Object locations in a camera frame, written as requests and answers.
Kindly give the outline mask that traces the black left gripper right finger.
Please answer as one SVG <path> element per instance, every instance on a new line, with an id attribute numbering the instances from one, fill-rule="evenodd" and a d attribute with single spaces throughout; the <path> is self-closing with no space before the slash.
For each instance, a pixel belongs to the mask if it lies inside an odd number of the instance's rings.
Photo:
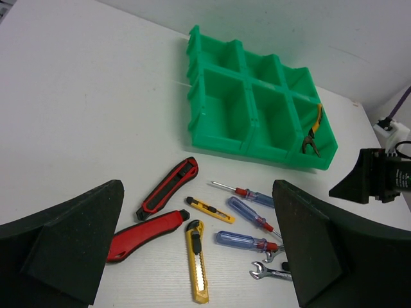
<path id="1" fill-rule="evenodd" d="M 300 307 L 410 307 L 410 231 L 272 187 Z"/>

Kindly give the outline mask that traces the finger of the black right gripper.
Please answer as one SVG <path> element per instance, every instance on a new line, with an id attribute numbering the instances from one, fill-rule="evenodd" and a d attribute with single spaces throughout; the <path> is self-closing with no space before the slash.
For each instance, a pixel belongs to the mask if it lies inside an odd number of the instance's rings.
<path id="1" fill-rule="evenodd" d="M 360 150 L 353 169 L 329 190 L 329 196 L 359 204 L 369 202 L 369 150 Z"/>

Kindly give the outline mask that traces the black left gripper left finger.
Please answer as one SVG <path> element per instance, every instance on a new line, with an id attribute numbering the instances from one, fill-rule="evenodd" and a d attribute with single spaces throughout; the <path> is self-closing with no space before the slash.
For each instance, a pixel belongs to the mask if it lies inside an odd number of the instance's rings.
<path id="1" fill-rule="evenodd" d="M 1 225 L 1 307 L 93 305 L 123 198 L 110 180 Z"/>

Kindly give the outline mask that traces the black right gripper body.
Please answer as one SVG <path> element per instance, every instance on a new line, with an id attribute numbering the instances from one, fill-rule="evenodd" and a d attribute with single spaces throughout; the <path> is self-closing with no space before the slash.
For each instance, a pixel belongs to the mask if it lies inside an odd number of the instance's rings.
<path id="1" fill-rule="evenodd" d="M 389 203 L 410 192 L 410 156 L 399 151 L 401 145 L 409 144 L 397 143 L 392 153 L 383 148 L 360 150 L 360 203 L 368 203 L 370 197 Z"/>

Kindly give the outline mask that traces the yellow handled pliers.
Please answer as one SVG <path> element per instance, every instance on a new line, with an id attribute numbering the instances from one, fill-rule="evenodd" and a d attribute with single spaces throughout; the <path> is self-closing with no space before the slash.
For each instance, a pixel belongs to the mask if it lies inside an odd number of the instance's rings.
<path id="1" fill-rule="evenodd" d="M 316 118 L 313 126 L 310 128 L 307 136 L 305 136 L 305 138 L 302 142 L 302 153 L 303 154 L 306 154 L 306 148 L 307 148 L 308 145 L 310 145 L 313 148 L 314 153 L 318 157 L 320 157 L 320 153 L 319 153 L 319 150 L 318 150 L 318 148 L 315 144 L 314 138 L 315 138 L 316 132 L 318 131 L 318 129 L 320 127 L 320 124 L 322 122 L 322 118 L 323 118 L 323 107 L 322 107 L 322 104 L 319 103 L 317 105 L 317 118 Z"/>

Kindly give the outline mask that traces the blue screwdriver thin shaft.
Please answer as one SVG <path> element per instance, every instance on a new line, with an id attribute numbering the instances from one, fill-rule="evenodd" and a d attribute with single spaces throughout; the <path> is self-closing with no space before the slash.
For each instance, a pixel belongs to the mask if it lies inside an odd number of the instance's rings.
<path id="1" fill-rule="evenodd" d="M 240 196 L 243 199 L 252 201 L 254 203 L 258 203 L 260 205 L 270 207 L 273 209 L 275 208 L 273 198 L 268 195 L 262 194 L 260 192 L 254 192 L 254 191 L 251 191 L 250 189 L 243 189 L 240 187 L 231 187 L 231 186 L 221 184 L 215 181 L 211 181 L 211 185 L 221 187 L 223 189 L 228 189 L 232 191 L 234 194 L 236 194 L 237 196 Z"/>

